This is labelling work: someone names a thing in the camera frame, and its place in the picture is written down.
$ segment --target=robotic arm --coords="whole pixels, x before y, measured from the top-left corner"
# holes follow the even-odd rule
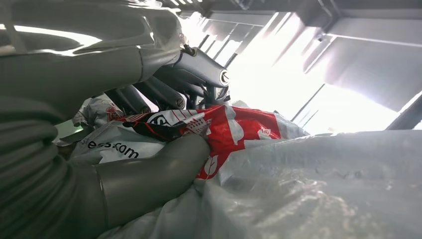
[[[209,154],[201,137],[183,136],[150,159],[73,167],[51,143],[53,125],[84,99],[159,69],[193,85],[225,84],[225,69],[181,53],[179,22],[166,9],[11,2],[0,4],[0,237],[93,238],[182,194]]]

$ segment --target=metal bar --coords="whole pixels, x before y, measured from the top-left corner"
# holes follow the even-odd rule
[[[293,117],[293,119],[291,120],[292,122],[295,121],[295,119],[302,113],[302,111],[309,105],[309,103],[315,98],[315,96],[317,96],[317,94],[323,89],[323,87],[325,86],[325,83],[323,85],[321,85],[321,87],[315,92],[315,94],[308,100],[308,102],[306,102],[301,109],[296,113],[296,115]]]
[[[210,35],[206,35],[206,36],[202,39],[202,41],[201,41],[201,43],[199,44],[198,48],[201,48],[201,47],[204,45],[204,43],[208,40],[208,37],[210,37]]]
[[[422,96],[405,109],[386,130],[413,129],[422,120]]]
[[[238,56],[238,54],[237,53],[233,53],[233,55],[230,57],[230,59],[227,61],[227,63],[224,66],[226,69],[234,61],[234,59],[236,58],[236,56]]]

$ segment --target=package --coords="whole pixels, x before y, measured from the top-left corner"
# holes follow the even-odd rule
[[[102,119],[101,122],[106,120],[105,117],[92,118]],[[104,124],[78,143],[71,159],[74,162],[105,163],[150,157],[165,142],[186,133],[204,136],[211,146],[209,163],[198,175],[202,179],[214,176],[230,152],[244,149],[251,140],[307,135],[282,116],[257,110],[229,106],[172,110],[122,117]]]
[[[97,129],[124,116],[124,113],[109,99],[90,98],[87,101],[87,105],[82,106],[73,117],[74,126]]]
[[[212,153],[187,192],[100,239],[422,238],[421,131],[306,136],[279,115],[220,106],[122,118],[74,153],[110,161],[118,140],[141,137],[136,123],[205,133]]]

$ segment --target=white plastic sheet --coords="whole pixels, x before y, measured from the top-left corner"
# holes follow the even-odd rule
[[[101,239],[420,239],[422,132],[253,140]]]

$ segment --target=white plastic bag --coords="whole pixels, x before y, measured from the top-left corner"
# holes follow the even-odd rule
[[[100,238],[422,238],[422,132],[265,141]]]

